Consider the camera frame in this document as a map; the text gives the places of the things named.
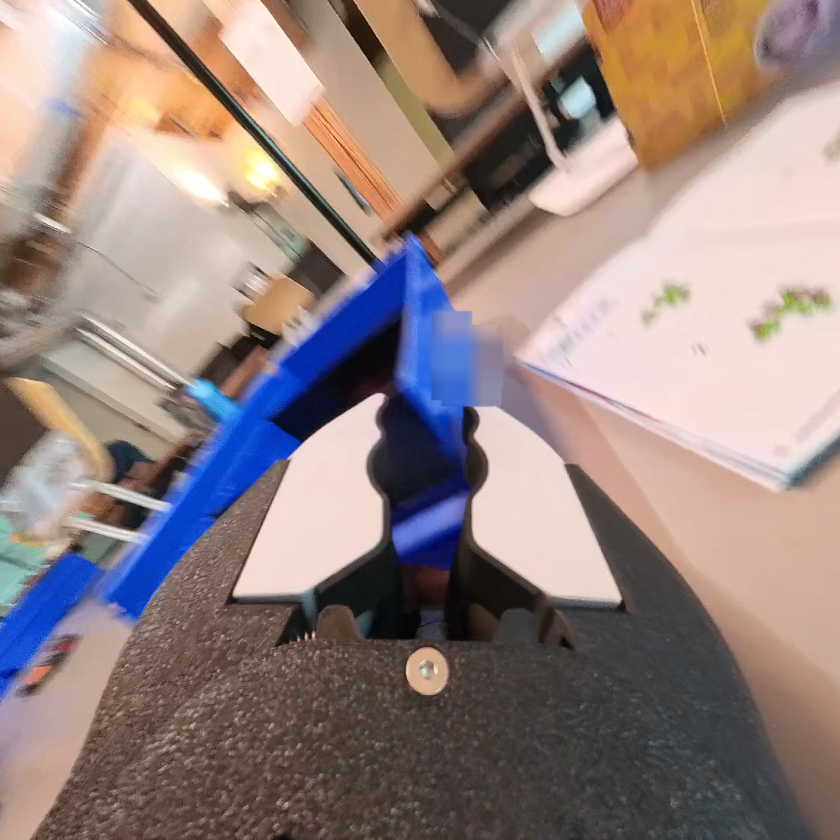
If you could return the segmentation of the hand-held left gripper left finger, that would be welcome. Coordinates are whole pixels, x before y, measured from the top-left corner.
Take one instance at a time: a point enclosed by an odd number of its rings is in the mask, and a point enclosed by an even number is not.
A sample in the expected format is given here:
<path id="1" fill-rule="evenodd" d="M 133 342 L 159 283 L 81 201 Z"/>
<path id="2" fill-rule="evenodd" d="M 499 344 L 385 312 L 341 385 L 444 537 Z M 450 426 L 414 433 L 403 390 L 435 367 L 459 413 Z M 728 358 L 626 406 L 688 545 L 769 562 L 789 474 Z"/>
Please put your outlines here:
<path id="1" fill-rule="evenodd" d="M 306 617 L 330 605 L 356 617 L 382 609 L 398 576 L 387 499 L 371 473 L 385 402 L 369 396 L 292 453 L 233 602 L 298 605 Z"/>

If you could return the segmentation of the yellow cardboard box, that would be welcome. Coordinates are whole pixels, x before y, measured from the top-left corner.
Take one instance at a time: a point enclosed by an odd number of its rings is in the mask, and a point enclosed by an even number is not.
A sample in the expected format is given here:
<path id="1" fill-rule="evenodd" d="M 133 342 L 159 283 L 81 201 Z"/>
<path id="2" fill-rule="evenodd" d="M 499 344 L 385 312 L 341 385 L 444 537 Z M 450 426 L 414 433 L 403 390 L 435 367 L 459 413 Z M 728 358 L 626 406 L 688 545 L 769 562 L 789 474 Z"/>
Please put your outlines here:
<path id="1" fill-rule="evenodd" d="M 773 84 L 753 41 L 768 1 L 590 1 L 586 33 L 642 168 L 737 118 Z"/>

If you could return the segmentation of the white printed paper sheet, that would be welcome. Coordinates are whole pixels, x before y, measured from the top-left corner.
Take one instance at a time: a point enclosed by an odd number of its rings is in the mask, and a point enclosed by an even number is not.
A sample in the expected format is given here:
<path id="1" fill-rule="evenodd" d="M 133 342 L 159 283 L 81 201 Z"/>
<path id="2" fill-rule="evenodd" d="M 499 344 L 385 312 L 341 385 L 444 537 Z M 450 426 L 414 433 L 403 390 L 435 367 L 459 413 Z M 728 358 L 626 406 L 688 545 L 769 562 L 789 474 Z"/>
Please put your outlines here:
<path id="1" fill-rule="evenodd" d="M 517 353 L 770 490 L 838 450 L 839 88 L 782 101 Z"/>

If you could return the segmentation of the blue plastic crate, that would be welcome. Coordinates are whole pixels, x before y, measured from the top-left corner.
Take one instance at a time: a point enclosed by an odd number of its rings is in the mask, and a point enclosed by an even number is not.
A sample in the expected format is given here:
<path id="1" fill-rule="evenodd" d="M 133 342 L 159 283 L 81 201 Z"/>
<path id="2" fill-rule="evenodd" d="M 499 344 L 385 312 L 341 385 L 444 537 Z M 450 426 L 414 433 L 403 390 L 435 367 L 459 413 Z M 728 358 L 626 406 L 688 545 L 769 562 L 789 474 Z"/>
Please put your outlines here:
<path id="1" fill-rule="evenodd" d="M 323 314 L 313 332 L 263 374 L 224 421 L 171 512 L 157 514 L 104 584 L 107 600 L 139 618 L 196 542 L 275 463 L 361 402 L 364 385 L 395 388 L 385 405 L 373 475 L 388 499 L 405 564 L 449 571 L 468 490 L 464 408 L 433 399 L 433 320 L 452 307 L 423 247 L 410 239 L 359 290 Z"/>

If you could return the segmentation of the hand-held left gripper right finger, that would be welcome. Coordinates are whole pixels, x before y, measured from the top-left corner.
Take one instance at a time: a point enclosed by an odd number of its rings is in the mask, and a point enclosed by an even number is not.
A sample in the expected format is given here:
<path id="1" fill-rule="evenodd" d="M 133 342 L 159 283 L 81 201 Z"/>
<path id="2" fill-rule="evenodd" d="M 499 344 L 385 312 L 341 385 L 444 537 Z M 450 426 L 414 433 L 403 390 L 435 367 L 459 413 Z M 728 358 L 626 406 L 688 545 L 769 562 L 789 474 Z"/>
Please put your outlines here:
<path id="1" fill-rule="evenodd" d="M 623 602 L 561 456 L 499 407 L 473 411 L 471 492 L 455 582 L 493 616 L 520 608 L 613 611 Z"/>

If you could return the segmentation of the black ceiling rail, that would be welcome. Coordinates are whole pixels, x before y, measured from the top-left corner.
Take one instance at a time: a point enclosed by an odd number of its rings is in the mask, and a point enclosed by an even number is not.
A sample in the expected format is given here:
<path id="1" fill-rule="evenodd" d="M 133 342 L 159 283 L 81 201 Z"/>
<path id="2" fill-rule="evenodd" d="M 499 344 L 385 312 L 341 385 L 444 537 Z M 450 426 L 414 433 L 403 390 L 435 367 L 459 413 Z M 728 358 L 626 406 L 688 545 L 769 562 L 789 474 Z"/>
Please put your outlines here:
<path id="1" fill-rule="evenodd" d="M 148 1 L 128 1 L 128 4 L 151 27 L 157 36 L 175 54 L 189 73 L 208 91 L 236 123 L 257 143 L 262 151 L 279 166 L 290 182 L 305 196 L 309 204 L 325 219 L 330 227 L 368 265 L 373 266 L 378 257 L 358 236 L 352 227 L 310 183 L 285 152 L 263 127 L 255 121 L 246 108 L 228 90 L 223 82 L 200 59 L 198 54 L 177 34 L 175 29 Z"/>

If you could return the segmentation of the white desk frame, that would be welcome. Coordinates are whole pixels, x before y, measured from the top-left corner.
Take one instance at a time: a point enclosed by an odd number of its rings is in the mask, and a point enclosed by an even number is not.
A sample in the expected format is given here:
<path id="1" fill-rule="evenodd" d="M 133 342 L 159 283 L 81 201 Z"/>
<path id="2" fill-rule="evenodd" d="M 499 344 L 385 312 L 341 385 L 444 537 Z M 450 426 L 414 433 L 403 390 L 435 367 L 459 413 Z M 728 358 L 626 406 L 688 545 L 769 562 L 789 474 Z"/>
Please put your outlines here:
<path id="1" fill-rule="evenodd" d="M 572 217 L 592 205 L 638 167 L 627 129 L 616 115 L 602 123 L 570 154 L 557 145 L 538 94 L 518 49 L 506 58 L 506 73 L 528 105 L 552 170 L 529 192 L 532 205 L 545 213 Z"/>

